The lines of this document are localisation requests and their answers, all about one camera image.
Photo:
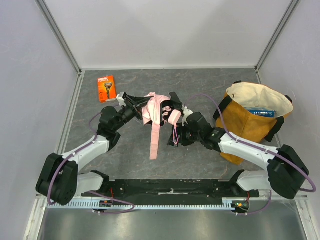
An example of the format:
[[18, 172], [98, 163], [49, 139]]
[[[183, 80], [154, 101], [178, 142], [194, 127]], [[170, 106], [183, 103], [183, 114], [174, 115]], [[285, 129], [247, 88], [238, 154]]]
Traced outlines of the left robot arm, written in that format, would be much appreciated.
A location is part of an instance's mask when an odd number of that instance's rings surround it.
[[35, 189], [47, 198], [49, 205], [65, 206], [75, 195], [101, 188], [103, 176], [91, 172], [79, 177], [79, 171], [117, 145], [120, 128], [134, 118], [142, 120], [142, 109], [152, 97], [134, 97], [122, 92], [116, 99], [120, 110], [114, 106], [104, 107], [97, 114], [98, 129], [90, 140], [67, 153], [51, 153], [46, 158]]

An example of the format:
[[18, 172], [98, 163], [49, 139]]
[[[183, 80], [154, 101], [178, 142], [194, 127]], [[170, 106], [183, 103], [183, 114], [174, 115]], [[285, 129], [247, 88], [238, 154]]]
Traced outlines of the orange Gillette razor box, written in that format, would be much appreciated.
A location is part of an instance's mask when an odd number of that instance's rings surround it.
[[115, 79], [113, 75], [97, 79], [98, 99], [100, 103], [114, 101], [117, 97]]

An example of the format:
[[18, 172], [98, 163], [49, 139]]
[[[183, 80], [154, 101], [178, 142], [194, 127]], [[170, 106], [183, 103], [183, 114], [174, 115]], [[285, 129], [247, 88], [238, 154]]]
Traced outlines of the pink folding umbrella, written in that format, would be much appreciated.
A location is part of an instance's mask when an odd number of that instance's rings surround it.
[[173, 126], [173, 143], [179, 143], [177, 133], [177, 123], [181, 117], [181, 112], [171, 106], [162, 106], [165, 101], [170, 99], [164, 95], [158, 95], [155, 92], [150, 92], [147, 97], [150, 97], [147, 105], [142, 108], [143, 124], [151, 124], [151, 140], [150, 140], [150, 160], [156, 160], [159, 149], [160, 128], [161, 123], [169, 123]]

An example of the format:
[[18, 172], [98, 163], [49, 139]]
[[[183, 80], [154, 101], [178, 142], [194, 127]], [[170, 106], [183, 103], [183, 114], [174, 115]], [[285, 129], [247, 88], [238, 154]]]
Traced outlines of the orange canvas tote bag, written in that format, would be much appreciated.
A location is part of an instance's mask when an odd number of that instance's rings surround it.
[[[271, 142], [294, 110], [293, 101], [266, 85], [235, 82], [227, 88], [224, 98], [215, 111], [213, 119], [218, 128], [227, 130], [246, 140]], [[273, 117], [255, 115], [247, 108], [267, 108]]]

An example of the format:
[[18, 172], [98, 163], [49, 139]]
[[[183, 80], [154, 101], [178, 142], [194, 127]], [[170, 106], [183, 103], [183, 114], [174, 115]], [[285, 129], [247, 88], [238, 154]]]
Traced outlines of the blue Harry's razor box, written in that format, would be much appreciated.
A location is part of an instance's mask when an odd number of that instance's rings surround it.
[[274, 118], [276, 113], [274, 110], [266, 107], [245, 107], [244, 109], [253, 115], [267, 118]]

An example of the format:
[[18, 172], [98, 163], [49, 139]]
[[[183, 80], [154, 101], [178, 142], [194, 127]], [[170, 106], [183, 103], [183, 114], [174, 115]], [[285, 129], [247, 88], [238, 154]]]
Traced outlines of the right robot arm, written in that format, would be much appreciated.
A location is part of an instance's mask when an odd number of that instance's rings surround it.
[[212, 127], [200, 112], [193, 112], [183, 105], [175, 92], [169, 95], [173, 108], [169, 120], [176, 121], [169, 145], [186, 147], [201, 143], [208, 150], [230, 154], [260, 167], [259, 171], [241, 170], [234, 175], [237, 187], [246, 192], [269, 190], [293, 200], [298, 192], [305, 191], [306, 181], [316, 189], [308, 168], [292, 147], [262, 145], [225, 128]]

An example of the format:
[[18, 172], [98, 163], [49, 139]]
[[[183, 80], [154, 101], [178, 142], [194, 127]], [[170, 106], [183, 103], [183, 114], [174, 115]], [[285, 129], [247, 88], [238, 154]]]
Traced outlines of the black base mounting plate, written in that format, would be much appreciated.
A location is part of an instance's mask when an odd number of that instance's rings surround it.
[[97, 193], [134, 205], [221, 205], [223, 198], [258, 198], [258, 190], [241, 189], [217, 179], [105, 180]]

